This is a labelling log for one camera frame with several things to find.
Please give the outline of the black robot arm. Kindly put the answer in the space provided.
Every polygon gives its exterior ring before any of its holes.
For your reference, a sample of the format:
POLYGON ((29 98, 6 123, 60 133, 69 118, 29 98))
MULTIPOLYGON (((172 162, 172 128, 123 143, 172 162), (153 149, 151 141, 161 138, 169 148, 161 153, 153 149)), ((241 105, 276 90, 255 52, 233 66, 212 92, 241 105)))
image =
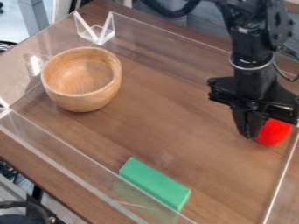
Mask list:
POLYGON ((231 37, 229 77, 208 79, 209 99, 231 108, 239 134, 259 136, 267 121, 299 123, 299 95, 277 78, 276 51, 285 49, 295 21, 284 0, 213 0, 231 37))

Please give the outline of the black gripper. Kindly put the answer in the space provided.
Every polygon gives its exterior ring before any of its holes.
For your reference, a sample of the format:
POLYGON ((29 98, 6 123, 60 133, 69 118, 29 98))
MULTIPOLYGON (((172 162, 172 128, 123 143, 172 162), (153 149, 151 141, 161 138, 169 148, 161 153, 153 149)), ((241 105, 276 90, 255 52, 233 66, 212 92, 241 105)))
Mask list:
POLYGON ((299 96, 279 83, 273 66, 233 69, 233 75, 207 82, 209 99, 229 106, 239 134, 255 139, 269 118, 299 121, 299 96))

